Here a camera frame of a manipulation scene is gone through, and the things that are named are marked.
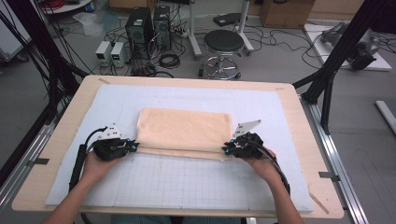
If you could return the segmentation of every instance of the white cutting mat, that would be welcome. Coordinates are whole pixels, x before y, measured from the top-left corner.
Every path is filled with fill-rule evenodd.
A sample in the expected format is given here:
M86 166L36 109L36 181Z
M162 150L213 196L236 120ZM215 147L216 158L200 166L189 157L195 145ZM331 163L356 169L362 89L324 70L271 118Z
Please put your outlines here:
M333 46L331 43L322 43L320 41L320 37L318 36L321 35L322 31L331 29L332 26L306 24L304 28L311 42L313 43L315 41L315 43L313 43L314 49L317 55L319 56L320 61L322 63L325 63L326 60L329 58L330 53L332 52ZM378 53L375 53L373 57L376 58L376 61L370 63L363 70L388 72L389 70L392 69L392 67ZM352 69L352 67L349 65L347 61L343 63L341 68Z
M46 204L67 194L78 145L97 128L116 123L124 137L136 137L144 107L224 112L237 123L261 119L253 132L273 149L301 212L313 210L304 175L276 92L103 85L67 150ZM239 159L214 161L130 153L90 193L85 205L144 208L275 211L271 191Z

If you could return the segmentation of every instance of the white device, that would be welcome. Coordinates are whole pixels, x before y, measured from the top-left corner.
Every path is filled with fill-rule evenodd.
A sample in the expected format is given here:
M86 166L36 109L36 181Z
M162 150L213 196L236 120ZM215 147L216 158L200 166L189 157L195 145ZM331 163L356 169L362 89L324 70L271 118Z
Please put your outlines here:
M260 119L253 120L251 122L238 123L238 127L236 128L235 132L233 133L233 137L238 137L245 133L248 133L252 129L256 128L261 123L262 123L262 121Z
M113 125L105 129L105 131L98 136L98 140L106 140L106 139L121 138L121 137L122 137L122 133L120 132L116 124L113 123Z
M103 63L102 66L110 66L111 60L111 43L110 41L102 41L99 48L96 50L95 54L99 62Z
M127 61L127 54L124 42L116 42L111 51L111 58L116 67L123 67Z

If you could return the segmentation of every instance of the round stool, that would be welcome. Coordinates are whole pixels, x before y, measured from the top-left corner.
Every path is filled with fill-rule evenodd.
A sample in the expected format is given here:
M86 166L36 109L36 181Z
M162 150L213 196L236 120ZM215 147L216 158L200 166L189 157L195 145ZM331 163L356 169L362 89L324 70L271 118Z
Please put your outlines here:
M207 50L218 54L204 63L204 72L208 78L227 80L241 77L236 63L227 57L239 55L239 50L244 47L244 40L238 33L228 30L211 31L205 36L204 44Z

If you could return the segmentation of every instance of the black metal post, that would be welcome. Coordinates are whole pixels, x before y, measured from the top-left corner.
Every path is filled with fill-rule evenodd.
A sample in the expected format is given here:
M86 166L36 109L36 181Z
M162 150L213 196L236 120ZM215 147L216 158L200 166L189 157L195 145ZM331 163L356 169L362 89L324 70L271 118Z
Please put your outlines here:
M316 104L319 96L325 92L320 124L326 134L330 134L328 124L334 77L350 52L356 47L361 37L389 1L391 0L365 0L323 66L311 76L293 83L294 88L297 89L312 82L308 91L302 94L303 99L309 104Z

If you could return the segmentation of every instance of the wooden board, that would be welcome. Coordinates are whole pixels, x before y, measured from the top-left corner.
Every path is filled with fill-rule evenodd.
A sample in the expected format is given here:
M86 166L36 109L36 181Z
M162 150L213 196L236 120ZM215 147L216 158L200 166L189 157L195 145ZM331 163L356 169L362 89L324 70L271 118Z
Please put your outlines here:
M50 158L47 165L35 165L20 192L13 201L12 207L18 211L51 211L54 206L46 206L45 201L55 180L59 166L66 150L70 147L78 127L90 108L97 90L106 84L133 84L150 86L170 86L189 88L223 88L238 90L275 91L281 99L286 121L304 172L309 195L314 211L303 214L303 217L341 218L344 210L332 181L320 178L318 172L327 172L326 165L319 152L317 142L310 129L295 89L290 84L197 80L153 77L86 77L67 108L51 139L40 158ZM239 216L239 217L274 217L274 212L238 212L220 210L180 210L180 209L139 209L115 207L83 207L82 212L125 213L125 214L161 214L179 216Z

